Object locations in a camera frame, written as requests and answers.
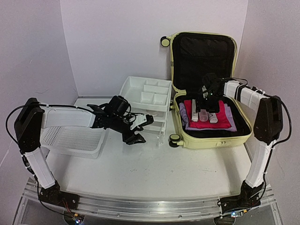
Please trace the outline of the pale yellow hard suitcase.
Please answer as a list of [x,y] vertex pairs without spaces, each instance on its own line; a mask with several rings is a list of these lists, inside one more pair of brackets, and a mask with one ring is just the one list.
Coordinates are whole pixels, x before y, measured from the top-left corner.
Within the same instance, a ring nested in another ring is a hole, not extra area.
[[182,126],[179,107],[184,100],[195,99],[198,111],[198,98],[202,97],[199,90],[206,74],[214,73],[218,78],[233,76],[237,54],[235,40],[219,34],[178,32],[161,37],[160,43],[170,48],[171,79],[175,91],[170,109],[175,115],[176,133],[170,135],[169,145],[174,148],[205,149],[244,144],[252,134],[252,126],[236,100],[219,98],[231,108],[237,132],[188,131]]

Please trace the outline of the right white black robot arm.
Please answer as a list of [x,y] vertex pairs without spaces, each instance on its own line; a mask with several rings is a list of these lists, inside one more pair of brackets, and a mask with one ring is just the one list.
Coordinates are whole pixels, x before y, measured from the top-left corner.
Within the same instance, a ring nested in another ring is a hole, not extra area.
[[242,84],[237,79],[218,78],[214,73],[202,79],[200,93],[209,103],[221,97],[232,98],[256,112],[253,133],[255,154],[251,167],[243,181],[240,193],[219,200],[223,214],[237,215],[261,204],[267,187],[266,173],[271,154],[283,129],[280,98],[269,96],[263,90]]

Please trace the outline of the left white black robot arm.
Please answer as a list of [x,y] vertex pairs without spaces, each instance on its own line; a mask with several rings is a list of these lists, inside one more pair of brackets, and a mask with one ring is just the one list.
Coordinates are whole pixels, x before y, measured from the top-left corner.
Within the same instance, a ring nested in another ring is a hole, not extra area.
[[71,209],[76,209],[79,196],[61,191],[41,149],[41,130],[58,126],[112,129],[122,135],[124,143],[133,145],[146,142],[140,131],[154,121],[149,114],[132,112],[130,103],[122,96],[113,96],[102,105],[88,104],[87,108],[46,105],[32,97],[18,109],[13,140],[19,147],[25,168],[37,182],[38,200]]

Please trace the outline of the white cosmetic tube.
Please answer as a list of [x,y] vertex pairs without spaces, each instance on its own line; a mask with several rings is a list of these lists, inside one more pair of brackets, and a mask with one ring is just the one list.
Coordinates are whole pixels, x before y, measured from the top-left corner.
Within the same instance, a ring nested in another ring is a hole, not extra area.
[[192,113],[191,113],[191,116],[192,116],[192,121],[193,122],[197,122],[199,120],[199,114],[198,114],[198,111],[197,111],[197,105],[196,105],[196,100],[195,99],[192,99]]

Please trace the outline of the white small bottle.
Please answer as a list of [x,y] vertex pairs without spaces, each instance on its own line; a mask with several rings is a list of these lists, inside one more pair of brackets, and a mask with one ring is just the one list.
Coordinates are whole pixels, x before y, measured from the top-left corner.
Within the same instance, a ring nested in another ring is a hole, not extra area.
[[209,113],[208,116],[209,116],[210,123],[215,124],[218,122],[218,118],[215,113]]

